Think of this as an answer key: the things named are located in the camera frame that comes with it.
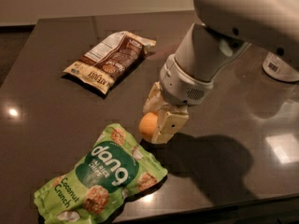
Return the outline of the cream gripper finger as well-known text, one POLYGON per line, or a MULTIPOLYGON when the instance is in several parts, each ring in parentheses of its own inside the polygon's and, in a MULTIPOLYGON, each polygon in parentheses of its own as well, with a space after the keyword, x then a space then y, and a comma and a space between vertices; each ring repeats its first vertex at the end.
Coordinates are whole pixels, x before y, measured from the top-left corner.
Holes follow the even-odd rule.
POLYGON ((157 127, 150 139, 152 144, 166 144, 189 119, 186 105, 165 106, 157 115, 157 127))
POLYGON ((147 114, 149 112, 158 113, 165 110, 166 102, 163 98, 162 87, 160 82, 157 81, 151 87, 149 96, 146 100, 146 103, 143 106, 143 113, 147 114))

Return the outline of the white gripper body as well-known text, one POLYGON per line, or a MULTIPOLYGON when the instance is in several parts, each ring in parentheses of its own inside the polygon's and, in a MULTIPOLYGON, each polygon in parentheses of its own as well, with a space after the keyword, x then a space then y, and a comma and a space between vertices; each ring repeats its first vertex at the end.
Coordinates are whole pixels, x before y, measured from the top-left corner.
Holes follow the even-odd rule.
POLYGON ((203 82, 185 73, 171 54, 163 65, 159 82, 163 98, 172 105, 199 105, 213 89, 213 82, 203 82))

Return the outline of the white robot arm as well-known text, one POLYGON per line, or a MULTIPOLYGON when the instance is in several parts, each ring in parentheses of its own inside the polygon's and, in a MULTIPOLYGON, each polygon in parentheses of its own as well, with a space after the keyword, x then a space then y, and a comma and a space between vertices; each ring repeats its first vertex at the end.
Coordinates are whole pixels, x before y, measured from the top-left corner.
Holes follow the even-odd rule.
POLYGON ((299 71, 299 0, 193 0, 200 20, 169 55, 149 92, 139 131, 167 143, 213 89, 215 76, 249 45, 268 51, 263 70, 296 82, 299 71))

